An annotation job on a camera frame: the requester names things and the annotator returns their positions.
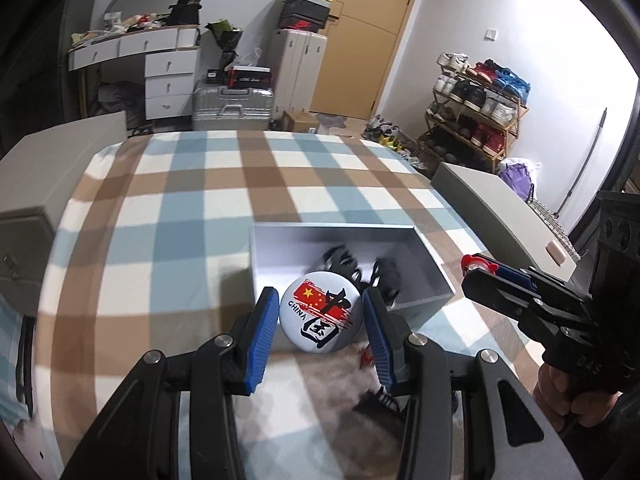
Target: shoe rack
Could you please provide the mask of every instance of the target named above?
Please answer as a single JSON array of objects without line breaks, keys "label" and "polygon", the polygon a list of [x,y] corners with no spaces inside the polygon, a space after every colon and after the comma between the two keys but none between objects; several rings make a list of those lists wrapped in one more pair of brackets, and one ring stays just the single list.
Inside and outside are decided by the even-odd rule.
[{"label": "shoe rack", "polygon": [[[439,126],[445,132],[455,137],[459,142],[462,142],[463,144],[470,146],[475,152],[480,153],[482,156],[487,158],[491,162],[492,173],[495,173],[498,167],[498,163],[507,157],[507,154],[509,152],[511,145],[515,142],[516,139],[518,139],[518,133],[520,131],[520,121],[524,117],[524,115],[528,113],[529,107],[523,104],[520,101],[520,98],[517,96],[514,96],[507,92],[503,92],[502,90],[494,86],[491,86],[484,82],[473,79],[461,72],[455,71],[452,68],[443,67],[443,66],[441,66],[440,68],[442,69],[442,73],[444,75],[455,76],[458,79],[469,81],[483,88],[485,92],[488,92],[489,94],[493,94],[494,96],[497,96],[497,97],[501,97],[516,105],[516,110],[518,111],[518,113],[516,113],[516,117],[513,119],[513,121],[511,121],[511,123],[507,124],[506,126],[502,126],[500,123],[497,123],[496,121],[494,121],[491,117],[487,117],[486,115],[483,115],[480,112],[473,110],[473,108],[470,108],[469,106],[465,105],[464,102],[460,103],[454,99],[451,99],[449,96],[446,96],[444,94],[441,94],[440,92],[436,92],[435,90],[433,90],[433,99],[438,104],[456,105],[451,107],[456,115],[456,121],[460,119],[460,115],[464,114],[473,118],[478,123],[487,124],[488,126],[494,128],[495,130],[498,130],[499,132],[504,133],[504,138],[505,138],[504,148],[500,150],[500,152],[498,152],[496,155],[491,155],[487,153],[485,150],[482,149],[482,147],[476,146],[470,140],[465,139],[465,137],[461,136],[459,133],[452,130],[447,123],[443,121],[439,121],[433,116],[425,115],[425,120],[427,121],[427,125],[429,126],[429,130],[428,130],[429,132],[433,130],[436,126]],[[429,148],[423,142],[420,142],[420,147],[425,152],[429,152],[431,155],[438,158],[440,161],[444,160],[440,155],[435,153],[431,148]]]}]

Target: silver bolt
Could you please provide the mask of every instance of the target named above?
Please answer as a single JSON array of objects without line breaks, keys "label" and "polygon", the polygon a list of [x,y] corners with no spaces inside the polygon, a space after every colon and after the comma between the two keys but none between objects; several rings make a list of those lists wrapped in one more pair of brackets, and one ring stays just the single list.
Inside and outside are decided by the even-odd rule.
[{"label": "silver bolt", "polygon": [[429,339],[423,334],[411,334],[409,336],[409,343],[414,346],[425,346],[428,342]]},{"label": "silver bolt", "polygon": [[227,348],[233,344],[234,339],[229,334],[220,334],[216,336],[213,342],[216,344],[216,346]]},{"label": "silver bolt", "polygon": [[487,363],[495,363],[498,360],[498,354],[490,348],[485,348],[480,352],[480,358]]},{"label": "silver bolt", "polygon": [[149,350],[142,356],[142,360],[148,365],[154,365],[160,361],[162,354],[158,350]]}]

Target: wooden door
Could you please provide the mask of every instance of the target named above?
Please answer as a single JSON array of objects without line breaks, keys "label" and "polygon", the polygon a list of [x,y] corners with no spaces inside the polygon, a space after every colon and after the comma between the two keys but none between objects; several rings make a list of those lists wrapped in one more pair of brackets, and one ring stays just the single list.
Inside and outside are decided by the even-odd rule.
[{"label": "wooden door", "polygon": [[369,119],[411,0],[334,0],[311,109]]}]

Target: white round pin button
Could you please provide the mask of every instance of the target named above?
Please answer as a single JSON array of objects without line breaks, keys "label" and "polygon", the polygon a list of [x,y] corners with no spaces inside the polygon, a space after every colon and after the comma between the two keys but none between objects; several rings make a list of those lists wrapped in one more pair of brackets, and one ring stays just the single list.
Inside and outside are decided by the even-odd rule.
[{"label": "white round pin button", "polygon": [[289,285],[280,301],[280,325],[305,352],[328,354],[356,337],[364,311],[358,289],[346,278],[319,270]]}]

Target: blue sneaker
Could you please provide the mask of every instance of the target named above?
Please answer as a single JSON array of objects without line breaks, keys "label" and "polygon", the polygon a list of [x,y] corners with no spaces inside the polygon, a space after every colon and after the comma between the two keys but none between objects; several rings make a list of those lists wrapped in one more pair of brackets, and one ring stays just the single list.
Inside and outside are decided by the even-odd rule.
[{"label": "blue sneaker", "polygon": [[507,83],[504,86],[504,91],[519,97],[522,104],[525,105],[527,104],[527,99],[529,98],[531,85],[524,81],[524,79],[518,77],[514,81]]},{"label": "blue sneaker", "polygon": [[516,76],[511,70],[509,70],[508,68],[501,68],[500,70],[496,70],[495,71],[495,75],[497,76],[496,79],[494,79],[493,83],[495,86],[497,86],[498,88],[504,88],[506,85],[508,85],[510,82],[518,79],[518,76]]}]

